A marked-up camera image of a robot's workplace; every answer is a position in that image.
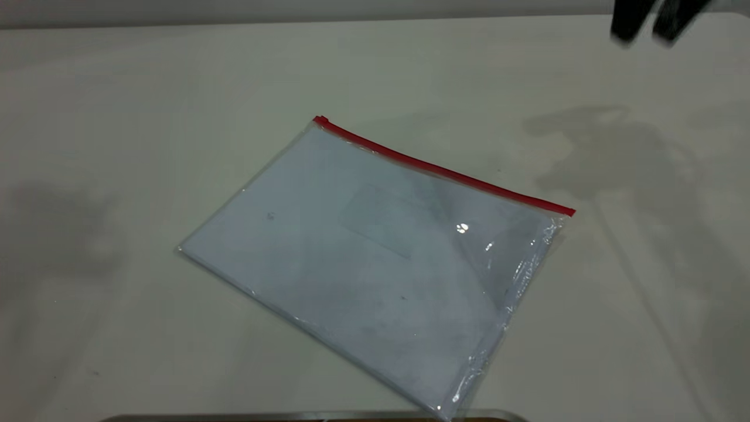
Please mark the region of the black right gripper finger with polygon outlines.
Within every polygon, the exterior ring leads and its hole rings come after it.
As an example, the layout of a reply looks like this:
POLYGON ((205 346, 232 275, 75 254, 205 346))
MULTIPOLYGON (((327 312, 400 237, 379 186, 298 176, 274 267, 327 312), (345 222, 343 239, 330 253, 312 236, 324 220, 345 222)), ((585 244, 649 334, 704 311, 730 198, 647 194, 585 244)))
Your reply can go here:
POLYGON ((610 36, 621 43, 632 43, 639 35, 649 13, 653 10, 654 0, 616 0, 614 1, 610 36))
POLYGON ((712 3, 711 0, 663 1, 653 25, 653 37, 674 45, 691 22, 712 3))

